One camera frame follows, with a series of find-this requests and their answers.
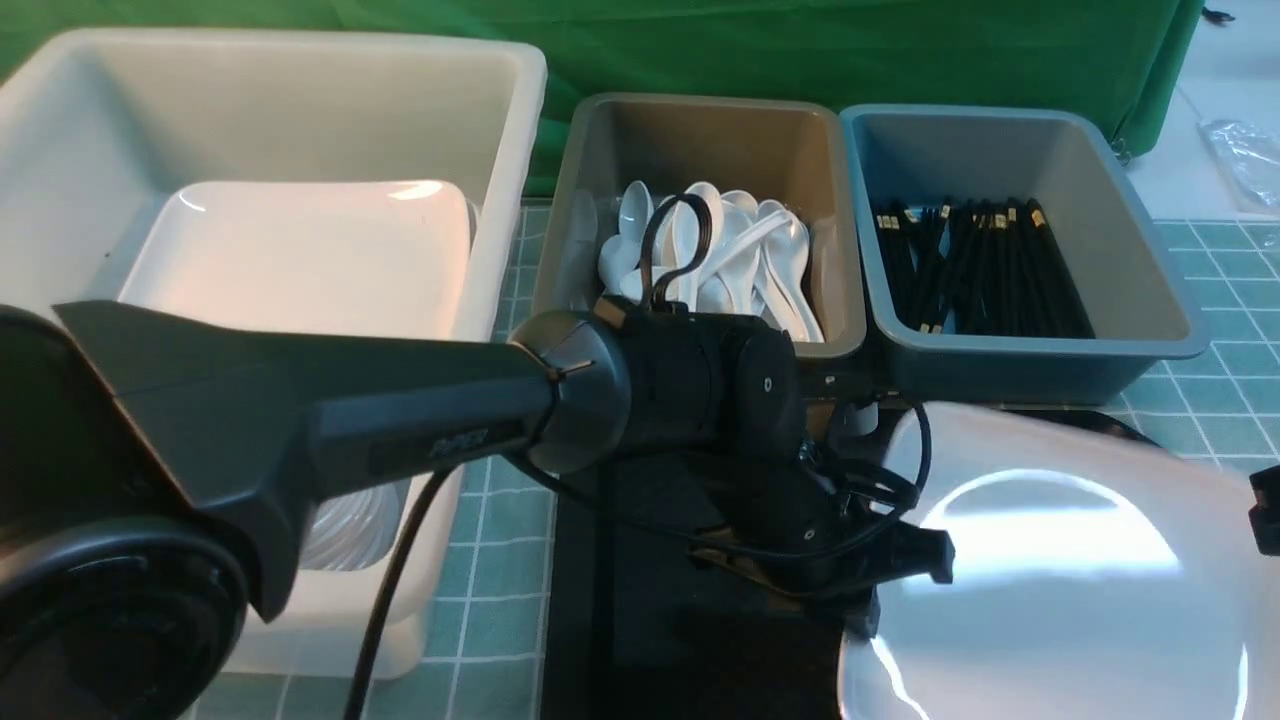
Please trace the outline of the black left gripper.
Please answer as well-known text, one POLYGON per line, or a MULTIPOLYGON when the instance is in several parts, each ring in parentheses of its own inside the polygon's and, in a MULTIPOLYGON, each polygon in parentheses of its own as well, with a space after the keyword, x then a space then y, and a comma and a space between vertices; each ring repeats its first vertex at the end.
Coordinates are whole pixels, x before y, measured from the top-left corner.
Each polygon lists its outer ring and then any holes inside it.
POLYGON ((721 524, 698 529, 691 562, 718 568, 801 606, 863 606, 881 584, 954 580, 945 530, 904 516, 931 477, 922 443, 914 478, 859 457, 800 454, 788 461, 694 452, 690 473, 721 524))

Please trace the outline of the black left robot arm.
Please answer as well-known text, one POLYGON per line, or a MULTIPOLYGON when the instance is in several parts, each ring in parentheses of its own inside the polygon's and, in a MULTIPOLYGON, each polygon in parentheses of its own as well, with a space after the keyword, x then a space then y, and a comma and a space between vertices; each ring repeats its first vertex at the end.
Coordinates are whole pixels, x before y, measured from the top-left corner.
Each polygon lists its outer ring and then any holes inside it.
POLYGON ((815 618, 954 579, 914 480, 826 457, 792 341, 756 316, 600 297, 504 345, 239 331, 118 301, 3 307, 3 716, 178 719, 253 610, 285 609, 320 506, 428 475, 372 603, 390 602, 449 475, 502 456, 612 523, 815 618))

